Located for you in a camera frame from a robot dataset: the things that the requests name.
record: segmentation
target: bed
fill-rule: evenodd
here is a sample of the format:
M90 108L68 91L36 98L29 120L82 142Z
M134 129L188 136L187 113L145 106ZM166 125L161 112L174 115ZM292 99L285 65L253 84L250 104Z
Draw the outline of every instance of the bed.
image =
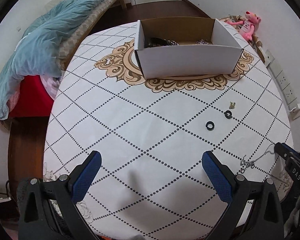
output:
M61 1L63 0L52 0L46 4L45 8L47 12L60 4ZM102 15L116 1L120 1L122 8L126 9L123 0L103 0L92 8L86 19L80 23L67 39L60 43L56 64L61 71L66 70L80 43L89 34ZM9 96L9 100L7 101L9 108L8 117L49 116L59 84L60 77L53 77L49 74L24 75L24 79L18 84L15 93Z

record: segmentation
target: white box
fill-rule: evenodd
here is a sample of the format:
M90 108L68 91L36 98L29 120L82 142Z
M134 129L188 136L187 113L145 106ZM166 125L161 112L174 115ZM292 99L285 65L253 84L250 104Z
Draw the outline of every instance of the white box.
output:
M138 20L134 50L144 78L231 74L243 47L224 25L217 19L200 17ZM145 48L145 37L179 45ZM197 45L201 39L212 44Z

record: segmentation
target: wooden bed leg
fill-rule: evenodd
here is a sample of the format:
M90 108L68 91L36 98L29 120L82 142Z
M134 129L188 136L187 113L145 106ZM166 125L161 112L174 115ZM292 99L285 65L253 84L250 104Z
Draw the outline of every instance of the wooden bed leg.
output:
M119 0L120 4L121 4L121 8L122 10L126 11L127 10L127 5L126 3L124 2L124 0Z

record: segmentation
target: pink panther plush toy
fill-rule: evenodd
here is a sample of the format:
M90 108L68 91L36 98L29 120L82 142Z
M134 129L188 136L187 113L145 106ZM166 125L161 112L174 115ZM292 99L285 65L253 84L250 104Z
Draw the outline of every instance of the pink panther plush toy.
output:
M239 33L246 41L252 41L252 34L255 30L258 29L259 23L261 22L261 18L255 15L254 13L246 11L245 13L246 19L240 22L229 22L230 25L243 25L239 30Z

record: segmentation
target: table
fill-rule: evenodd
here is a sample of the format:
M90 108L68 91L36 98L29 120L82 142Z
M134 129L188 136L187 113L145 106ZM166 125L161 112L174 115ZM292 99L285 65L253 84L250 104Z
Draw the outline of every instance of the table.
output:
M102 168L77 204L97 234L199 239L226 207L202 168L202 153L212 150L236 174L244 155L254 160L276 142L293 146L287 113L264 64L236 30L245 50L232 75L151 80L137 67L135 32L136 23L117 26L78 48L50 116L43 178L69 174L98 150ZM234 118L226 119L230 102ZM283 167L267 154L244 176L272 178L282 199L292 185Z

